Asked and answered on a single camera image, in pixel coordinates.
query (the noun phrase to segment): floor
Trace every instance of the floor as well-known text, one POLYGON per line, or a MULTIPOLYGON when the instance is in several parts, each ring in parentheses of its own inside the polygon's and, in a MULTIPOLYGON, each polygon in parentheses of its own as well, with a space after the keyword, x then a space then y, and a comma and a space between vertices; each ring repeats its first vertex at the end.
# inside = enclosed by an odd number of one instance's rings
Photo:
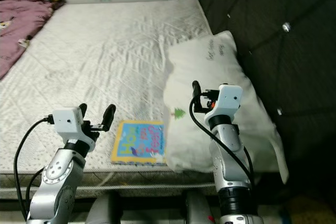
MULTIPOLYGON (((178 224, 184 223, 182 219, 171 219, 169 216, 175 216, 174 210, 144 210, 144 211, 125 211, 122 217, 122 224, 178 224)), ((282 224, 282 219, 278 214, 279 207, 277 206, 260 206, 259 214, 264 219, 264 224, 282 224)), ((72 214, 69 223, 84 224, 88 213, 72 214)), ((24 224, 21 212, 0 212, 0 224, 24 224)))

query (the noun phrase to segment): christmas tree print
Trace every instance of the christmas tree print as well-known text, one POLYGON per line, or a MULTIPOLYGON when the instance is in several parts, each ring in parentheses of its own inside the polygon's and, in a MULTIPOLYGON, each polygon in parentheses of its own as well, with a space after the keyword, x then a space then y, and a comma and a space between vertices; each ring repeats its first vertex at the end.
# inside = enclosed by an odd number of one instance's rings
POLYGON ((175 112, 172 113, 172 115, 175 116, 175 120, 180 119, 185 115, 185 111, 179 108, 175 108, 175 112))

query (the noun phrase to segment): black upholstered wall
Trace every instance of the black upholstered wall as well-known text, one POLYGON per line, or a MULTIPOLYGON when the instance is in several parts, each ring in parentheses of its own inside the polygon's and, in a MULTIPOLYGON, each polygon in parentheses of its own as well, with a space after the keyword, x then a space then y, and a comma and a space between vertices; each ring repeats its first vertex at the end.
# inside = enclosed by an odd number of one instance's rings
POLYGON ((336 0, 200 0, 282 137, 290 177, 336 174, 336 0))

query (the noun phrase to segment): children's book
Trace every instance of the children's book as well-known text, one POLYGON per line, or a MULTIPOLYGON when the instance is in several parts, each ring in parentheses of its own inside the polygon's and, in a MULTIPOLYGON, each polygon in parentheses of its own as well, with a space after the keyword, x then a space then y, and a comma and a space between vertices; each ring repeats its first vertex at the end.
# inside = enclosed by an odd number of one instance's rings
POLYGON ((165 165, 163 129, 163 122, 121 122, 111 161, 117 164, 165 165))

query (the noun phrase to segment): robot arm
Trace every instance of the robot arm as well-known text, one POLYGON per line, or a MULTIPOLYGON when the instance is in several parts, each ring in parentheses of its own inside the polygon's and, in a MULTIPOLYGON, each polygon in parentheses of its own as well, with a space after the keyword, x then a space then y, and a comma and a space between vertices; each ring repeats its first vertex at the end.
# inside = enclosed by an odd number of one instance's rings
MULTIPOLYGON (((200 97, 201 87, 193 82, 194 97, 200 97)), ((211 133, 248 169, 244 145, 239 139, 239 129, 233 125, 234 114, 240 107, 243 90, 239 86, 222 84, 219 91, 207 91, 208 108, 196 99, 194 112, 206 113, 204 122, 211 133)), ((217 142, 211 141, 209 150, 214 163, 215 186, 219 196, 222 224, 263 224, 258 216, 252 195, 252 183, 236 160, 217 142)))
POLYGON ((85 157, 92 152, 99 137, 97 131, 108 131, 115 113, 110 105, 98 125, 84 121, 86 104, 77 108, 62 108, 53 112, 56 132, 63 138, 60 148, 42 173, 41 184, 33 196, 27 216, 29 224, 68 223, 80 184, 85 157))

